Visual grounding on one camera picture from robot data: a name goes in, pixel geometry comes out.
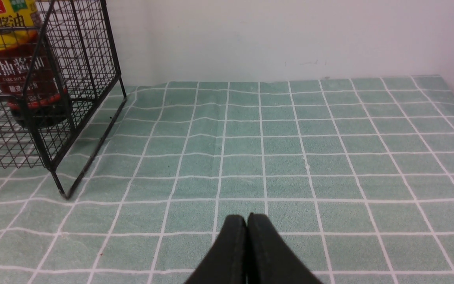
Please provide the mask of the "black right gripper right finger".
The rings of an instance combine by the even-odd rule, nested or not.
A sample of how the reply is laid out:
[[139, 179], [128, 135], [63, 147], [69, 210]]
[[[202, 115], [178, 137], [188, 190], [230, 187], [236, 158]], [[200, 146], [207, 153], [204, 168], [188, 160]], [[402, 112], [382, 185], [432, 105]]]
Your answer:
[[264, 214], [247, 219], [249, 284], [322, 283], [295, 255]]

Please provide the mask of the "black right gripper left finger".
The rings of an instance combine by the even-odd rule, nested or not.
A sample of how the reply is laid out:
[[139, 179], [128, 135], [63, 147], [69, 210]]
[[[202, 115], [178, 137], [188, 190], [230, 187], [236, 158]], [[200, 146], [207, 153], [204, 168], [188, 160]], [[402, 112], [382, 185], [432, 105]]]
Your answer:
[[186, 284], [244, 284], [247, 226], [240, 215], [228, 215], [220, 233]]

